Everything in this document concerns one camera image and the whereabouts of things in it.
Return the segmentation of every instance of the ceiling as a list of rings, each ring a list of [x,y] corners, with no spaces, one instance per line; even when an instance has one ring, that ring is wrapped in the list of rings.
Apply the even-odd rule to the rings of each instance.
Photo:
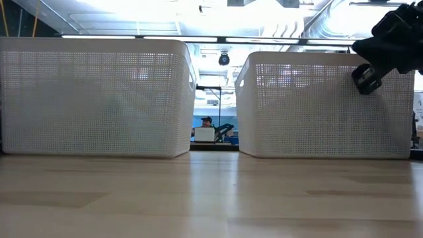
[[[14,1],[34,15],[40,3],[39,18],[61,34],[296,37],[329,0],[301,0],[299,9],[281,0]],[[249,3],[233,7],[240,1]]]
[[[394,7],[368,0],[13,0],[60,34],[365,38]],[[412,2],[392,0],[390,3]],[[247,56],[256,51],[328,51],[331,48],[188,44],[200,84],[233,87]],[[221,52],[231,63],[220,66]],[[203,93],[204,100],[215,96]],[[232,94],[227,104],[233,104]]]

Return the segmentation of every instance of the white plastic basket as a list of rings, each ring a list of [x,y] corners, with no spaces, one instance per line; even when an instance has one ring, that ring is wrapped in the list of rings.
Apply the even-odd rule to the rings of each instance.
[[[239,149],[256,157],[408,158],[414,72],[358,93],[354,54],[257,52],[236,82]]]
[[[7,153],[187,152],[196,74],[171,40],[0,40]]]

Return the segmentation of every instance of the wooden surface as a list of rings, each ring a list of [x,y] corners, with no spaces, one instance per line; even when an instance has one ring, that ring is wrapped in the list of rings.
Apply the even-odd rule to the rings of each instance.
[[[423,165],[4,157],[0,237],[423,237]]]

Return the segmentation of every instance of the air duct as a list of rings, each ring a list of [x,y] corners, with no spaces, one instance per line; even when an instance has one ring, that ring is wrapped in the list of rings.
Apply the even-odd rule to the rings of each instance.
[[[369,2],[330,0],[322,11],[307,23],[301,36],[304,38],[367,38],[370,36],[371,28],[388,11],[395,10],[400,4],[387,3],[386,0],[370,0]]]
[[[276,0],[285,8],[299,8],[299,0]]]
[[[228,7],[244,7],[256,0],[227,0]]]

